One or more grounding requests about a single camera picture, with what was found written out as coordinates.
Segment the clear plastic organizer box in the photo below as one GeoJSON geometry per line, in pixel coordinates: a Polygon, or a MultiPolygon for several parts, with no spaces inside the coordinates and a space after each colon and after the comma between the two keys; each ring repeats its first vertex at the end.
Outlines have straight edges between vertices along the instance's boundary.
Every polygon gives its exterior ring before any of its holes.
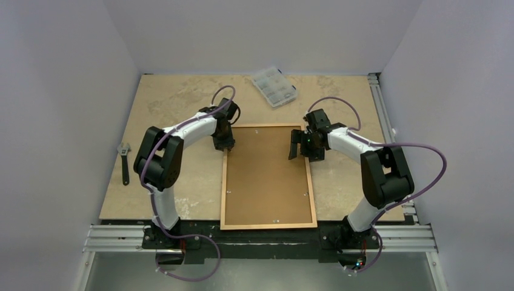
{"type": "Polygon", "coordinates": [[[298,96],[296,87],[276,67],[260,70],[250,79],[272,108],[290,103],[298,96]]]}

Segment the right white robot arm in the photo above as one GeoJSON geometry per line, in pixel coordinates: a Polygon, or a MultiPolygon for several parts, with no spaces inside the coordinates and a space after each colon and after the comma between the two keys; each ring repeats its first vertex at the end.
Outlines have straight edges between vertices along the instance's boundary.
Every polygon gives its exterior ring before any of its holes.
{"type": "Polygon", "coordinates": [[[304,130],[291,131],[288,159],[302,155],[310,162],[322,161],[326,151],[334,150],[361,167],[364,197],[346,216],[348,226],[340,231],[341,241],[354,247],[380,212],[413,193],[415,185],[405,154],[400,146],[377,144],[340,122],[331,123],[322,109],[308,112],[304,121],[304,130]]]}

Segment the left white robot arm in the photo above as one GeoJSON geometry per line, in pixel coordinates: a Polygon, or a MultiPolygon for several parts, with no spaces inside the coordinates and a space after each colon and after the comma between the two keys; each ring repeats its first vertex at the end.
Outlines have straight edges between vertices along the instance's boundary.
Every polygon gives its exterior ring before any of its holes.
{"type": "Polygon", "coordinates": [[[157,240],[164,247],[175,247],[184,237],[175,227],[180,218],[174,197],[183,151],[208,136],[215,150],[231,150],[235,146],[231,120],[240,114],[239,106],[224,98],[219,105],[204,107],[180,124],[164,129],[149,127],[145,132],[133,168],[149,191],[152,222],[160,228],[157,240]]]}

